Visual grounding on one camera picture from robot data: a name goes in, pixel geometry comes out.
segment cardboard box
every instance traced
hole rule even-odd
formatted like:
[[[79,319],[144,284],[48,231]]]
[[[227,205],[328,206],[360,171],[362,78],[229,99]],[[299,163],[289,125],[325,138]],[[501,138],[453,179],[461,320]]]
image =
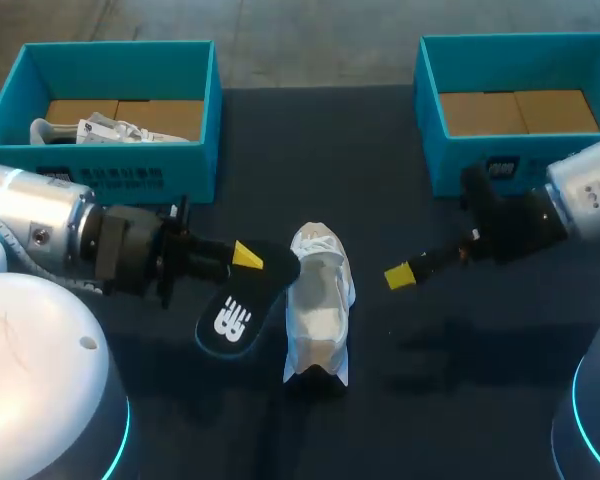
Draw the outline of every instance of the cardboard box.
[[[599,133],[581,90],[515,92],[529,133]]]
[[[440,103],[453,136],[527,133],[513,93],[442,93]]]
[[[454,135],[455,114],[447,114],[444,99],[448,93],[538,90],[581,90],[583,97],[571,93],[556,101],[556,96],[565,95],[561,93],[534,99],[532,107],[544,112],[542,118],[525,112],[529,133]],[[521,194],[546,183],[548,165],[600,141],[600,33],[425,36],[420,40],[413,91],[435,196],[462,195],[460,176],[470,165],[485,169],[496,192]],[[550,125],[554,132],[562,132],[539,133],[536,118],[545,125],[544,131]],[[484,131],[484,125],[478,126]]]
[[[200,139],[204,101],[149,100],[119,102],[116,120],[133,123],[150,132],[164,133],[191,141]]]
[[[59,125],[77,125],[92,113],[98,112],[108,118],[115,118],[118,109],[117,100],[53,100],[45,119]]]
[[[200,125],[191,128],[197,133],[164,132],[195,141],[29,144],[31,122],[44,118],[54,103],[58,105],[50,112],[54,121],[75,123],[75,117],[70,118],[74,115],[88,117],[94,110],[111,114],[94,101],[113,105],[142,99],[194,101],[196,108],[203,108],[197,116]],[[53,117],[55,109],[69,105],[58,100],[89,103],[82,103],[85,110],[80,112],[74,104],[68,117]],[[0,164],[87,185],[105,205],[171,204],[182,195],[192,203],[210,203],[216,188],[221,115],[222,85],[213,42],[26,44],[0,93]]]

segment robotic arm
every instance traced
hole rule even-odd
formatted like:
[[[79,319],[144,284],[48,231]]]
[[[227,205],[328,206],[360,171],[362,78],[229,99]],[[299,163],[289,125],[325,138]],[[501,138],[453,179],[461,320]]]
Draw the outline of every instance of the robotic arm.
[[[31,273],[66,287],[144,296],[157,281],[166,308],[178,277],[222,283],[232,264],[262,268],[240,242],[191,234],[187,217],[186,198],[170,215],[105,208],[86,186],[0,165],[0,239]]]
[[[501,198],[481,166],[462,172],[464,204],[476,228],[385,272],[390,288],[422,283],[445,267],[491,258],[508,263],[572,236],[600,237],[600,142],[547,168],[547,184]]]

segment metal cylinder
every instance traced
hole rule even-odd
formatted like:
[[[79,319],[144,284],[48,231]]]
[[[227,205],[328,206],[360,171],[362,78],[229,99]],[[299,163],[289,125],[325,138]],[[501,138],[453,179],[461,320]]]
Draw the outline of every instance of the metal cylinder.
[[[547,168],[568,227],[581,237],[600,236],[600,142]]]
[[[0,165],[0,220],[47,270],[78,261],[79,229],[93,201],[84,185]]]
[[[551,447],[562,480],[600,479],[600,330],[553,419]]]

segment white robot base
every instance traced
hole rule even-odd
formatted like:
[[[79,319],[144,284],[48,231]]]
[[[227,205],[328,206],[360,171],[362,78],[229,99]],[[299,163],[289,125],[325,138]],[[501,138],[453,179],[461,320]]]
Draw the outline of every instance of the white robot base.
[[[600,479],[600,330],[553,419],[551,448],[562,480]]]
[[[136,452],[93,314],[47,280],[0,273],[0,480],[135,480]]]

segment white shoe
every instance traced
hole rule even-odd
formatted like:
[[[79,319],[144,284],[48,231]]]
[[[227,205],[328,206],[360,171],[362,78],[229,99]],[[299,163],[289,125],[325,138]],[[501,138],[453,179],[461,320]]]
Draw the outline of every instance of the white shoe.
[[[76,143],[78,125],[54,125],[44,118],[36,118],[29,128],[31,145],[49,145],[54,143]]]
[[[188,142],[184,138],[154,133],[131,123],[112,120],[100,113],[92,114],[78,125],[54,125],[37,118],[29,129],[31,145],[52,143],[167,143]]]
[[[349,261],[338,237],[322,223],[307,223],[291,249],[301,271],[287,293],[289,353],[283,381],[319,365],[349,384],[347,333],[356,299]]]

